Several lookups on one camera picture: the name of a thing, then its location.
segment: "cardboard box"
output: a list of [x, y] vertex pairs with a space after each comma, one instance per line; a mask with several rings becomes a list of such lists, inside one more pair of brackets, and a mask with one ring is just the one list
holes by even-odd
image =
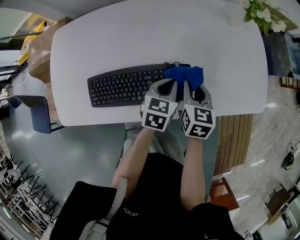
[[43, 83], [49, 83], [51, 81], [50, 55], [52, 39], [57, 29], [71, 21], [71, 18], [61, 20], [30, 43], [28, 58], [28, 70], [30, 76], [41, 80]]

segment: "logo on shirt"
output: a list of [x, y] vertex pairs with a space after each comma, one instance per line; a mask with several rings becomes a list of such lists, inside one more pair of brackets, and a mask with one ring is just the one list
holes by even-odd
[[130, 214], [131, 216], [135, 217], [136, 215], [138, 215], [138, 213], [133, 213], [132, 211], [128, 210], [127, 208], [124, 208], [124, 210], [127, 214]]

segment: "blue cloth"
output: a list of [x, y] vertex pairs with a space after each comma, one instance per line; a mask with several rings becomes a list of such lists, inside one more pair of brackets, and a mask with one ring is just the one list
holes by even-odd
[[178, 90], [183, 91], [184, 81], [188, 80], [193, 90], [196, 90], [203, 83], [203, 68], [201, 67], [173, 67], [164, 72], [166, 78], [172, 78], [178, 83]]

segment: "black shirt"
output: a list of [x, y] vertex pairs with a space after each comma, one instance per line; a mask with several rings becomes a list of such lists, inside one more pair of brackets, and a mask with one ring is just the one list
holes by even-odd
[[[165, 155], [148, 154], [138, 184], [112, 218], [106, 239], [243, 239], [234, 231], [227, 208], [204, 203], [187, 212], [182, 207], [182, 169]], [[107, 215], [115, 193], [114, 188], [77, 182], [51, 240], [79, 239], [89, 221]]]

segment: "chair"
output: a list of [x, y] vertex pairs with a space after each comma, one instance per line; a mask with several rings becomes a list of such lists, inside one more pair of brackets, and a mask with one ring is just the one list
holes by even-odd
[[210, 201], [213, 205], [226, 207], [231, 220], [233, 220], [240, 210], [240, 206], [225, 178], [222, 178], [222, 182], [211, 185]]
[[7, 97], [6, 100], [14, 109], [22, 103], [30, 108], [33, 129], [37, 132], [50, 134], [64, 128], [60, 126], [52, 129], [52, 125], [57, 123], [50, 122], [47, 99], [43, 96], [15, 95]]

